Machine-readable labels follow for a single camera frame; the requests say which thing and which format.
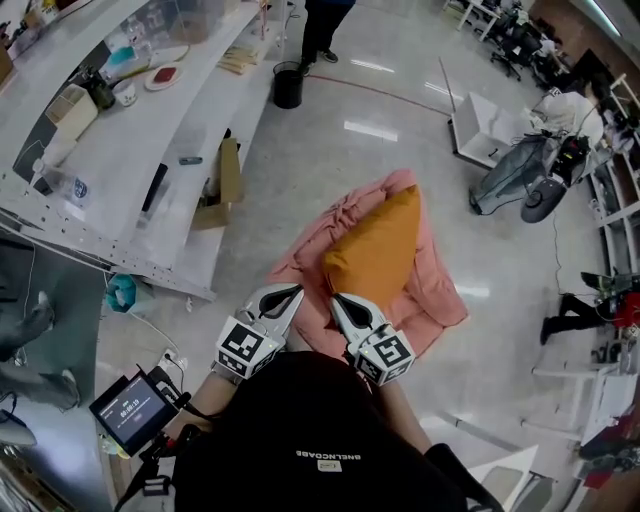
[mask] black trash can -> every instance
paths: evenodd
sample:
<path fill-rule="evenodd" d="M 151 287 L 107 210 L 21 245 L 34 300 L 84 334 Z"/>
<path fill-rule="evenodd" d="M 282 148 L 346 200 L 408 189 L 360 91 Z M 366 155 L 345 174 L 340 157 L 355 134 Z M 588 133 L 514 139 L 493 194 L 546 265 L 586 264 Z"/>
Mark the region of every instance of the black trash can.
<path fill-rule="evenodd" d="M 302 103 L 304 77 L 298 62 L 281 62 L 273 68 L 273 102 L 280 108 L 296 108 Z"/>

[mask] black pants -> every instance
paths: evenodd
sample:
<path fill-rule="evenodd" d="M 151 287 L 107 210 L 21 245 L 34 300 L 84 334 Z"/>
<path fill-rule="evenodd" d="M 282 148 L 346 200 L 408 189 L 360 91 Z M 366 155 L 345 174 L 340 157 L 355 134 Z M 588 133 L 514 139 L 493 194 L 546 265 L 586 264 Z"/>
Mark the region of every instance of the black pants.
<path fill-rule="evenodd" d="M 305 7 L 309 15 L 307 24 L 304 26 L 302 61 L 315 62 L 318 52 L 331 48 L 334 32 L 353 5 L 307 0 Z"/>
<path fill-rule="evenodd" d="M 578 316 L 554 316 L 553 318 L 549 318 L 546 324 L 546 329 L 549 334 L 592 329 L 605 325 L 613 319 L 608 301 L 594 308 L 573 295 L 565 295 L 562 298 L 562 305 L 565 311 L 572 311 Z"/>

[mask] red food on plate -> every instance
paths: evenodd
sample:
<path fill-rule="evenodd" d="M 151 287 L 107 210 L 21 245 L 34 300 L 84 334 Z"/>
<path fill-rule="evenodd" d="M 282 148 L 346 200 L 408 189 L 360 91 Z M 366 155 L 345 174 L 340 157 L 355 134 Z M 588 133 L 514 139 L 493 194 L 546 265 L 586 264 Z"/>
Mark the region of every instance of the red food on plate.
<path fill-rule="evenodd" d="M 156 76 L 153 77 L 154 84 L 165 84 L 169 82 L 173 75 L 176 74 L 177 68 L 162 68 L 160 71 L 156 73 Z"/>

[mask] pink blanket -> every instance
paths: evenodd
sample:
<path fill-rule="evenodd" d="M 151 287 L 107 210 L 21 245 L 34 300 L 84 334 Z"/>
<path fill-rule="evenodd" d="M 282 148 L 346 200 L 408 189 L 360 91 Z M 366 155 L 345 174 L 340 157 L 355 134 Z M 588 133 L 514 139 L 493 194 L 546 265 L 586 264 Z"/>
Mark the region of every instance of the pink blanket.
<path fill-rule="evenodd" d="M 322 273 L 323 254 L 376 206 L 415 184 L 413 171 L 403 169 L 353 190 L 298 237 L 268 276 L 269 282 L 304 286 L 305 298 L 294 326 L 314 350 L 337 358 L 342 358 L 345 350 L 345 340 L 329 310 L 331 291 Z M 396 329 L 404 331 L 417 355 L 427 350 L 445 327 L 456 325 L 467 316 L 437 254 L 424 198 L 413 271 L 404 290 L 384 313 Z"/>

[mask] black sleeve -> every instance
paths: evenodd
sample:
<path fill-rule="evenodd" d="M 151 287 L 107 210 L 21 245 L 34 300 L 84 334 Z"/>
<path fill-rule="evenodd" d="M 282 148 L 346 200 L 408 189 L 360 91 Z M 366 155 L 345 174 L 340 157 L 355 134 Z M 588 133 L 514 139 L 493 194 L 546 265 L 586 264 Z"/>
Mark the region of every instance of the black sleeve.
<path fill-rule="evenodd" d="M 498 500 L 471 476 L 448 445 L 436 444 L 429 448 L 424 457 L 460 489 L 465 498 L 472 499 L 493 512 L 503 512 Z"/>

